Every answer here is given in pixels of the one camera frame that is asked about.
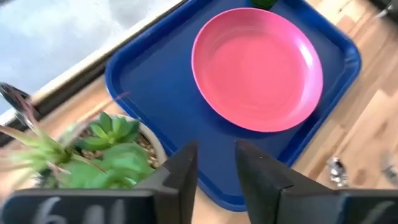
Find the black aluminium table frame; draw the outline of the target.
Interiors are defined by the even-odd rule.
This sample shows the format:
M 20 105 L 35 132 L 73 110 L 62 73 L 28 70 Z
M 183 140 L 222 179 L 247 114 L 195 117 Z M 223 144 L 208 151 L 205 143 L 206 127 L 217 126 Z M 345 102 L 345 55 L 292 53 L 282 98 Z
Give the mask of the black aluminium table frame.
M 114 51 L 186 0 L 0 0 L 0 124 L 25 130 L 7 87 L 42 119 L 103 74 Z

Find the succulent plant in white pot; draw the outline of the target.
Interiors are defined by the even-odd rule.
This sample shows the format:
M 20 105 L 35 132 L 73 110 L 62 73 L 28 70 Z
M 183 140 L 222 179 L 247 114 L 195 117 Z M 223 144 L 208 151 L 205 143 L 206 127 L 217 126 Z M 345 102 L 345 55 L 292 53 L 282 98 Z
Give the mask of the succulent plant in white pot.
M 43 189 L 127 190 L 148 178 L 166 161 L 165 151 L 138 119 L 107 113 L 113 102 L 103 103 L 58 138 L 50 137 L 38 121 L 40 131 L 32 134 L 0 125 L 0 133 L 27 148 L 2 168 L 25 170 L 12 188 L 37 179 Z

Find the pink plastic plate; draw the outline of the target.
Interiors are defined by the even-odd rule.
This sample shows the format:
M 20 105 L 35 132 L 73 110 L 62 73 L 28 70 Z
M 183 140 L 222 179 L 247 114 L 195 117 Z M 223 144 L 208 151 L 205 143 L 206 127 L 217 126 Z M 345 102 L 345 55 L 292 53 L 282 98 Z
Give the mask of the pink plastic plate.
M 322 95 L 313 44 L 292 22 L 262 9 L 240 7 L 211 18 L 194 40 L 191 65 L 206 102 L 251 131 L 298 125 Z

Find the green translucent plastic cup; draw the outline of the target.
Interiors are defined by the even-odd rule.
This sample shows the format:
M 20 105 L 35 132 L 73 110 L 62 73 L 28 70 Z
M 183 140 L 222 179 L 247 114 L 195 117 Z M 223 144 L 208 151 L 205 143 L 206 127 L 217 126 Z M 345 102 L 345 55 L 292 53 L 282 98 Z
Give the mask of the green translucent plastic cup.
M 278 0 L 250 0 L 251 4 L 259 9 L 270 10 Z

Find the black triangular frame bracket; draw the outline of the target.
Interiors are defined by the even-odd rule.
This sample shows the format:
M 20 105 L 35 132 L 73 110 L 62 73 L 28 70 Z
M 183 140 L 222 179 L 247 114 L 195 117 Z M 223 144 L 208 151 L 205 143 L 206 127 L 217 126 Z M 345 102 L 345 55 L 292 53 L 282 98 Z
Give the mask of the black triangular frame bracket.
M 20 91 L 10 84 L 1 82 L 0 95 L 15 109 L 16 118 L 21 124 L 27 126 L 35 133 L 40 131 L 35 118 L 37 110 L 25 92 Z

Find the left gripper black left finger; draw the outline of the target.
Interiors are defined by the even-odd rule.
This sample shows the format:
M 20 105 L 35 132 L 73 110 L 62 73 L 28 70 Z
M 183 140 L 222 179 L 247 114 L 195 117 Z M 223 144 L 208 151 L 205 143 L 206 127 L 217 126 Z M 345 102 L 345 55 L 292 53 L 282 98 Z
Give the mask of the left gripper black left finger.
M 197 152 L 186 144 L 131 190 L 18 190 L 0 224 L 191 224 Z

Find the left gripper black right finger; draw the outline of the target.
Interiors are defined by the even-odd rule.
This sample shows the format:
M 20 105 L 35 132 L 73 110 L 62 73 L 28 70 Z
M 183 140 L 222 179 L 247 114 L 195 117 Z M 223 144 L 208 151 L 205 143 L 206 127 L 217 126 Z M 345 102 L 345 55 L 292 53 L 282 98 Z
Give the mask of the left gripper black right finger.
M 398 190 L 333 190 L 246 140 L 235 153 L 251 224 L 398 224 Z

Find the blue plastic tray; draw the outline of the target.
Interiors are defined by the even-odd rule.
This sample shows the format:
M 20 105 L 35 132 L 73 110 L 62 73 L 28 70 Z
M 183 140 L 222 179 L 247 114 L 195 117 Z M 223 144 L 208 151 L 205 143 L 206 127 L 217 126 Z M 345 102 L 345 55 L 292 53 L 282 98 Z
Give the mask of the blue plastic tray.
M 250 5 L 251 0 L 187 0 L 118 50 L 105 70 L 109 94 L 154 132 L 168 155 L 192 140 L 198 142 L 198 186 L 214 203 L 233 212 L 246 210 L 235 168 L 236 140 L 247 139 L 291 166 L 362 66 L 354 42 L 306 0 L 277 0 L 272 12 L 295 24 L 320 58 L 320 102 L 304 122 L 281 132 L 260 133 L 230 123 L 198 91 L 191 69 L 192 45 L 213 16 Z

